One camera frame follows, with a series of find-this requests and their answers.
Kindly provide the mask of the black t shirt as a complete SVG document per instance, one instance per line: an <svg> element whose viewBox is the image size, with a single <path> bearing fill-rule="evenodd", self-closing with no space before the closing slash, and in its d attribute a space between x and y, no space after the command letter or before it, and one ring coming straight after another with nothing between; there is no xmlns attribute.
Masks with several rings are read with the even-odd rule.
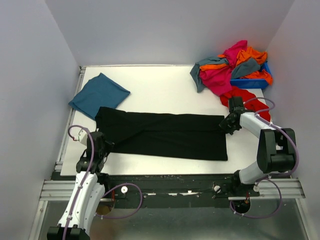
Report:
<svg viewBox="0 0 320 240"><path fill-rule="evenodd" d="M227 161L222 115L126 112L101 107L96 127L113 152L205 161Z"/></svg>

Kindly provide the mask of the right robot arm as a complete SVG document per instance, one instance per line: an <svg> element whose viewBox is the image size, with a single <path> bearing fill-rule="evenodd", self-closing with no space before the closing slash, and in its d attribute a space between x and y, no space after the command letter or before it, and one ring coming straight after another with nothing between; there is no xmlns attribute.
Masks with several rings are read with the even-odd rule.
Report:
<svg viewBox="0 0 320 240"><path fill-rule="evenodd" d="M256 161L237 170L231 178L230 191L234 195L243 195L248 185L275 176L288 177L296 171L300 156L293 129L281 128L262 118L261 113L268 109L256 112L246 109L240 96L228 100L228 110L228 116L219 124L226 134L233 135L244 128L258 138Z"/></svg>

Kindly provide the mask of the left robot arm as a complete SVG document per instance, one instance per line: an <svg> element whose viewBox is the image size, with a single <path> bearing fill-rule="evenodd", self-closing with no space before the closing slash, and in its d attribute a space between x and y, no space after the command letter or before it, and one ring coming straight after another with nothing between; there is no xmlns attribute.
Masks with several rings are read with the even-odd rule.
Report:
<svg viewBox="0 0 320 240"><path fill-rule="evenodd" d="M48 240L89 240L90 228L101 198L107 197L111 185L101 174L114 143L94 131L87 135L86 149L76 164L75 184L57 226L48 229Z"/></svg>

